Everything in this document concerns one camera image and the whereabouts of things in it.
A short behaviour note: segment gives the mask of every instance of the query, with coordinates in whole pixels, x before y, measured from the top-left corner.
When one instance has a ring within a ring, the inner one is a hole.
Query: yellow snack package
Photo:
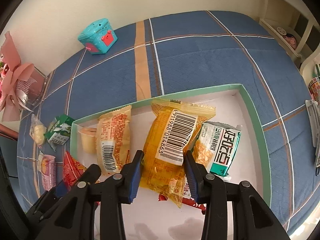
[[[170,198],[181,207],[185,172],[183,154],[203,122],[215,116],[215,107],[179,101],[152,101],[156,119],[143,147],[141,187]]]
[[[129,162],[131,106],[99,117],[96,133],[98,165],[103,175],[118,173]]]

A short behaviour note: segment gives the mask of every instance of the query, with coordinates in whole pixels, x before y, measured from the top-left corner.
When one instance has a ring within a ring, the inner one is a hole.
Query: green box edge
[[[260,118],[258,116],[257,110],[253,104],[253,101],[242,84],[226,84],[220,86],[212,86],[206,88],[197,88],[193,90],[187,90],[182,92],[176,92],[172,94],[167,94],[163,96],[158,96],[154,98],[148,98],[145,100],[128,103],[123,106],[117,106],[105,111],[101,111],[95,114],[88,115],[86,117],[75,120],[71,126],[71,138],[70,138],[70,154],[74,158],[77,158],[76,150],[77,150],[77,128],[76,124],[80,124],[83,122],[87,122],[93,119],[97,119],[100,115],[120,109],[122,107],[131,105],[132,109],[149,106],[154,99],[173,99],[177,100],[180,98],[194,97],[203,94],[216,93],[226,90],[239,90],[240,95],[247,107],[249,116],[251,118],[251,122],[253,125],[253,130],[255,132],[259,153],[260,153],[260,162],[261,162],[261,170],[262,170],[262,182],[263,182],[263,199],[266,204],[270,207],[271,204],[271,173],[270,173],[270,164],[269,164],[269,154],[267,150],[266,139],[264,137],[264,132],[261,126]]]

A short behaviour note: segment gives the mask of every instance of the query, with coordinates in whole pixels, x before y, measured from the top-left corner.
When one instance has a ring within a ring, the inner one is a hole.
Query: toy box lid
[[[103,25],[108,22],[108,19],[103,18],[96,20],[93,23],[89,24],[78,36],[78,40],[87,39],[93,34],[95,34]]]

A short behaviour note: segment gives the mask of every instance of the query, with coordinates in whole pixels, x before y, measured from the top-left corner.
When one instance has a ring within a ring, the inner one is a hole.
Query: turquoise container
[[[91,54],[105,54],[117,41],[108,19],[103,18],[88,25],[78,36]]]

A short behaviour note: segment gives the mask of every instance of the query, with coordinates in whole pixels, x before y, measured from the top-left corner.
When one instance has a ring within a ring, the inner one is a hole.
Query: metal screw
[[[115,175],[112,176],[113,179],[121,179],[122,175],[120,173],[116,173]]]
[[[205,177],[206,177],[207,179],[212,180],[212,179],[214,179],[215,175],[212,174],[212,173],[208,173]]]
[[[247,180],[244,180],[244,181],[241,181],[241,184],[242,184],[242,186],[244,186],[244,187],[250,187],[250,182],[249,181],[247,181]]]
[[[80,181],[80,182],[78,182],[78,184],[77,184],[77,186],[78,186],[79,188],[84,188],[86,185],[87,185],[87,183],[86,183],[85,181]]]

